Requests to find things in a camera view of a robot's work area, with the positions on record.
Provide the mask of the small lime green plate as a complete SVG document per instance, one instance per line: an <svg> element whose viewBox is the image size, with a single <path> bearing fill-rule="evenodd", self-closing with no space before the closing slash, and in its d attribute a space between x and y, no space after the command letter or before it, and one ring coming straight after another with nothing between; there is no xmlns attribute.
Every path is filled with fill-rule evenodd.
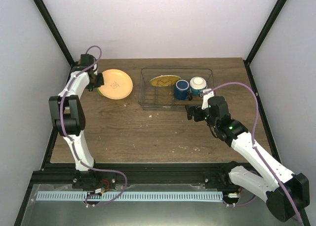
<svg viewBox="0 0 316 226"><path fill-rule="evenodd" d="M100 91L99 88L97 88L97 91L98 91L98 93L99 93L102 97L105 97L105 96L102 94L102 92Z"/></svg>

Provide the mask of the dark blue enamel mug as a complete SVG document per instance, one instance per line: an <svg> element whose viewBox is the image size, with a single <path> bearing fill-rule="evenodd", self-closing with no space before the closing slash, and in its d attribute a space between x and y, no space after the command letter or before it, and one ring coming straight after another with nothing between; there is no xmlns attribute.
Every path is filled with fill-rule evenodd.
<svg viewBox="0 0 316 226"><path fill-rule="evenodd" d="M186 80L180 79L175 83L174 98L180 101L192 100L190 84Z"/></svg>

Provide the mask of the plain cream orange plate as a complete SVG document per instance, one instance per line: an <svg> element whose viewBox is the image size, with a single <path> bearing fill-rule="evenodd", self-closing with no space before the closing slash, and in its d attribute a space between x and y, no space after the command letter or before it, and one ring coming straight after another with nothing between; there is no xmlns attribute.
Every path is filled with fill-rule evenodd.
<svg viewBox="0 0 316 226"><path fill-rule="evenodd" d="M118 69L109 69L103 71L102 74L104 85L99 89L106 98L120 100L131 94L133 81L127 73Z"/></svg>

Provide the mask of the teal and white bowl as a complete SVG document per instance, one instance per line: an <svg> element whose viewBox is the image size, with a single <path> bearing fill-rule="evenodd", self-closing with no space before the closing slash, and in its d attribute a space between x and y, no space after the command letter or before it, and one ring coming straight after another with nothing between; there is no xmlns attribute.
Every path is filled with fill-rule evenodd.
<svg viewBox="0 0 316 226"><path fill-rule="evenodd" d="M200 76L195 76L190 80L190 90L193 96L199 96L199 94L207 88L207 82Z"/></svg>

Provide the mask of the black wire dish rack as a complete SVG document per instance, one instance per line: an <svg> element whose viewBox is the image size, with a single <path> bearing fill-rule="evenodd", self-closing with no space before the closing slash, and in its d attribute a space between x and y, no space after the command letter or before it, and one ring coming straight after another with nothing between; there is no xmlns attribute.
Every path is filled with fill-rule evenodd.
<svg viewBox="0 0 316 226"><path fill-rule="evenodd" d="M161 80L155 83L152 79L159 76L176 75L181 79L190 81L195 76L206 80L207 87L214 87L213 72L210 68L198 67L149 67L143 68L140 73L139 104L145 110L184 110L186 105L198 106L202 98L194 95L192 100L177 100L174 97L175 85Z"/></svg>

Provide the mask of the yellow woven bamboo plate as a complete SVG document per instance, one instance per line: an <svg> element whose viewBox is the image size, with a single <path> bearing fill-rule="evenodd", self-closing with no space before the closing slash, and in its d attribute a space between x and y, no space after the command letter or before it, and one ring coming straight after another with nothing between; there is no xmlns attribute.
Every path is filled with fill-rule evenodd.
<svg viewBox="0 0 316 226"><path fill-rule="evenodd" d="M154 87L173 86L181 78L177 75L160 75L150 80L150 85Z"/></svg>

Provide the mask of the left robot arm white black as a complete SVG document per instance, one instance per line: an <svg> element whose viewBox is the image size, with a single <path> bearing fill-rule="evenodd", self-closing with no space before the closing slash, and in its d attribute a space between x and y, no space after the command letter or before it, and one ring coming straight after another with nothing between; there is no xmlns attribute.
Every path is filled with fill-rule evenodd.
<svg viewBox="0 0 316 226"><path fill-rule="evenodd" d="M84 90L91 92L104 84L97 63L93 55L82 54L71 69L65 88L49 98L52 125L68 144L75 160L74 188L94 189L101 182L101 176L92 170L95 160L85 140L86 120L80 102Z"/></svg>

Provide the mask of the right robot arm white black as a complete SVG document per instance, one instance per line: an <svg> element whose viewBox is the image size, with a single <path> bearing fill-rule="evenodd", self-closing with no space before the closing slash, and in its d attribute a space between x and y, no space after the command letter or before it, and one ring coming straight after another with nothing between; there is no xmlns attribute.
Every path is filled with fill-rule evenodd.
<svg viewBox="0 0 316 226"><path fill-rule="evenodd" d="M220 174L225 188L238 185L266 203L271 214L281 222L300 216L310 203L309 180L295 174L274 159L248 129L231 117L228 104L222 96L204 97L201 106L186 105L187 118L205 121L212 134L242 155L256 170L252 173L242 166Z"/></svg>

